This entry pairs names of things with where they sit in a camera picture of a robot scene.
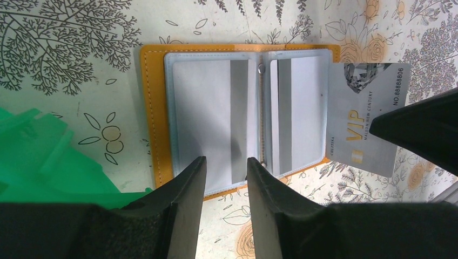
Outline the orange leather card holder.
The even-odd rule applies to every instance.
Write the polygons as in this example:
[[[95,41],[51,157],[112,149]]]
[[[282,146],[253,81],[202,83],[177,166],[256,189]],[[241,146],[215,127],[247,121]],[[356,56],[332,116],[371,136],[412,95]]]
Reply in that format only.
[[[328,72],[331,64],[340,60],[340,47],[335,44],[151,44],[140,49],[139,61],[145,98],[147,124],[150,135],[153,177],[161,187],[179,175],[192,161],[181,166],[178,159],[175,100],[173,87],[173,66],[177,62],[198,62],[215,60],[252,60],[254,62],[254,87],[257,103],[257,132],[259,153],[256,158],[273,174],[271,69],[270,63],[277,59],[320,56],[328,60],[322,69],[326,78],[324,91],[325,108],[325,153],[328,103]],[[309,169],[327,161],[326,155],[315,165],[300,169],[283,177]],[[247,182],[228,188],[206,192],[204,199],[233,193]]]

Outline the white card with magnetic stripe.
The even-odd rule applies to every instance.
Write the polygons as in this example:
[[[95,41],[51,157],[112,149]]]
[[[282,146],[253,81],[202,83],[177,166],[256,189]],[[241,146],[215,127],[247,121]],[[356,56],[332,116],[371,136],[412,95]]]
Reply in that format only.
[[[259,153],[253,71],[252,60],[173,66],[179,164],[206,157],[206,192],[243,182],[247,159]]]

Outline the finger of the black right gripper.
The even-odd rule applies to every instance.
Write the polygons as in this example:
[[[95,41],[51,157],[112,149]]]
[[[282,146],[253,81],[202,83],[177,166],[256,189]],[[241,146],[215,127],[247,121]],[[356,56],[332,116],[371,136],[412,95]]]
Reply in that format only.
[[[457,88],[380,115],[369,132],[457,176]]]

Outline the silver VIP card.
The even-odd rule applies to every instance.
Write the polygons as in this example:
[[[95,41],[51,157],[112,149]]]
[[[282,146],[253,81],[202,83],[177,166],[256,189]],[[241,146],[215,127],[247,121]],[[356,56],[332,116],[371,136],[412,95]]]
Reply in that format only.
[[[326,157],[384,177],[397,146],[370,133],[373,120],[405,106],[406,63],[333,63],[329,69]]]

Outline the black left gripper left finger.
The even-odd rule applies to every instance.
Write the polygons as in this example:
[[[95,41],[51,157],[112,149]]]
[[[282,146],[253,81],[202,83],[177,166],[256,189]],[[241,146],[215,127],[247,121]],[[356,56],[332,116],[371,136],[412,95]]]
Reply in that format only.
[[[123,258],[195,258],[206,157],[199,156],[178,176],[122,208]]]

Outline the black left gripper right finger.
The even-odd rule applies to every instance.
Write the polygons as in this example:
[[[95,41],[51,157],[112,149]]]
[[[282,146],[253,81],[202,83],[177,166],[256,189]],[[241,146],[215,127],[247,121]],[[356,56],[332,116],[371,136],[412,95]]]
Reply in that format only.
[[[256,158],[247,160],[256,258],[336,258],[334,228],[325,207],[275,178]]]

